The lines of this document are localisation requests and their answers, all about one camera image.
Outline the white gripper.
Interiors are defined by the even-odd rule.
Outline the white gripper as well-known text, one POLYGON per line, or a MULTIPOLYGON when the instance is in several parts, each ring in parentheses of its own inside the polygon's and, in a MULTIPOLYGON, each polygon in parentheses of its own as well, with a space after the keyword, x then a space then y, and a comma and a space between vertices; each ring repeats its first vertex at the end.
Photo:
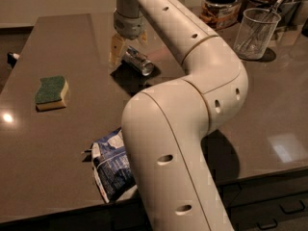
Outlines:
POLYGON ((114 12, 114 28, 118 34, 112 36, 109 62, 118 65, 126 52, 125 39, 138 38, 139 43, 147 44, 147 31, 144 30, 144 17, 130 18, 114 12))

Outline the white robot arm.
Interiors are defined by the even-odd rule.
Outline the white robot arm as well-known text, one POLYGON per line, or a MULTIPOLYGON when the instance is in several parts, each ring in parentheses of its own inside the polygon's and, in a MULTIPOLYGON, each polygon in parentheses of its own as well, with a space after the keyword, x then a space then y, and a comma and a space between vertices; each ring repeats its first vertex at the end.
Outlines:
POLYGON ((201 141, 242 107, 247 73, 232 48, 178 0, 116 0, 114 27, 135 39, 150 24, 184 76, 138 92, 121 121, 153 231, 234 231, 201 141))

